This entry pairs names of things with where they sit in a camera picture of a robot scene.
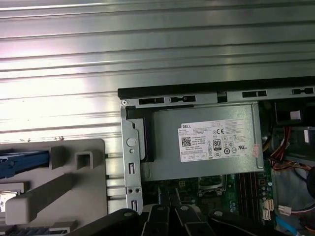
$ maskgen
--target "barcode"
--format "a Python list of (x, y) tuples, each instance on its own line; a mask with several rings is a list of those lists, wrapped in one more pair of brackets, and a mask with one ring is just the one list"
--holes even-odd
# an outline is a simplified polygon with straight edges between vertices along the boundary
[(191, 146), (191, 138), (190, 137), (182, 138), (182, 146), (183, 147), (190, 147)]

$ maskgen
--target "corrugated metal surface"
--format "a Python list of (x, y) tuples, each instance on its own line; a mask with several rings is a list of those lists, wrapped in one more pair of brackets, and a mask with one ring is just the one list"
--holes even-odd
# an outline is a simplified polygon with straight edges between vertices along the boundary
[(117, 89), (314, 75), (314, 12), (307, 0), (0, 0), (0, 142), (104, 139), (117, 210)]

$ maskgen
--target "blue cable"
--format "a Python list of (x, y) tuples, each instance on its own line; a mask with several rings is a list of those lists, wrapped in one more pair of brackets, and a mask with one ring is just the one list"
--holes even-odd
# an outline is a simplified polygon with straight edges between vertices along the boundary
[(276, 222), (281, 225), (283, 228), (285, 228), (286, 230), (290, 231), (291, 233), (293, 233), (293, 235), (298, 235), (297, 230), (289, 225), (288, 223), (286, 223), (284, 220), (280, 219), (278, 216), (276, 216)]

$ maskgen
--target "rectangular slot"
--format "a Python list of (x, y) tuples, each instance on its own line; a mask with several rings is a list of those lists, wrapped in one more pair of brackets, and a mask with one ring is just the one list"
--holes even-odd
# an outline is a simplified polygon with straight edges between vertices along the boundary
[(313, 88), (305, 88), (305, 89), (292, 89), (292, 94), (293, 95), (299, 95), (301, 93), (305, 93), (305, 94), (313, 94), (314, 93), (314, 89)]
[(139, 105), (164, 103), (164, 97), (139, 99)]
[(131, 208), (132, 208), (134, 211), (138, 211), (138, 201), (137, 201), (137, 200), (132, 200), (132, 201), (131, 201)]
[(196, 101), (196, 96), (184, 96), (183, 97), (183, 102), (195, 102)]
[(191, 96), (183, 96), (183, 97), (171, 97), (170, 98), (170, 102), (179, 102), (179, 101), (183, 101), (183, 102), (195, 102), (196, 101), (196, 96), (195, 95), (191, 95)]
[(134, 175), (135, 174), (134, 163), (129, 163), (129, 174), (130, 175)]
[(243, 98), (247, 98), (247, 97), (257, 97), (257, 92), (256, 91), (252, 91), (252, 92), (243, 92)]
[(226, 91), (218, 91), (217, 92), (218, 103), (227, 102), (227, 94)]
[(267, 96), (267, 91), (258, 91), (257, 94), (258, 94), (258, 97), (265, 97)]

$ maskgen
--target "screw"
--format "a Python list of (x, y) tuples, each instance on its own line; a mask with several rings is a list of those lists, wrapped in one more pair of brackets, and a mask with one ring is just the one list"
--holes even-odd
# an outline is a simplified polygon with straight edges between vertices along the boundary
[(188, 210), (188, 209), (189, 209), (188, 206), (182, 206), (182, 207), (181, 207), (181, 210)]
[(132, 216), (132, 213), (131, 213), (131, 212), (126, 212), (126, 213), (124, 214), (124, 216), (126, 216), (126, 217)]
[(223, 216), (223, 212), (222, 212), (222, 211), (216, 211), (216, 212), (215, 212), (215, 215), (216, 215), (216, 216)]

